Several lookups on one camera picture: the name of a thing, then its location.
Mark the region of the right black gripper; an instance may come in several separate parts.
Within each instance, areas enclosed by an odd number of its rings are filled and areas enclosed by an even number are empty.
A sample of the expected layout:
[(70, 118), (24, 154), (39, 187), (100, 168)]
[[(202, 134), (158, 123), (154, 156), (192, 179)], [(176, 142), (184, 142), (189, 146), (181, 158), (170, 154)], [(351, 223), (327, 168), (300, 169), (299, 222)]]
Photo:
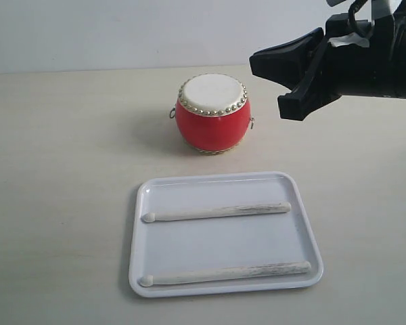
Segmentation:
[(335, 14), (325, 23), (325, 37), (323, 29), (316, 28), (249, 57), (254, 76), (292, 90), (278, 97), (281, 118), (302, 121), (343, 95), (397, 97), (394, 17), (383, 17), (373, 24), (361, 20), (357, 26), (372, 32), (368, 47), (334, 47), (329, 38), (353, 32), (348, 15)]

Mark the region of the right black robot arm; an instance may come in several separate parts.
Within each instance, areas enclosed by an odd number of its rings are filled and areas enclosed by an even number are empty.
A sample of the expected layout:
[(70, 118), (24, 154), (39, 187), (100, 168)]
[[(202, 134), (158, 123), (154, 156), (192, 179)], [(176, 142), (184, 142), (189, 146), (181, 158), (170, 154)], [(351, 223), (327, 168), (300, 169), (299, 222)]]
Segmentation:
[(282, 119), (302, 121), (344, 95), (406, 99), (406, 1), (365, 1), (293, 41), (249, 58), (254, 76), (290, 91), (277, 99)]

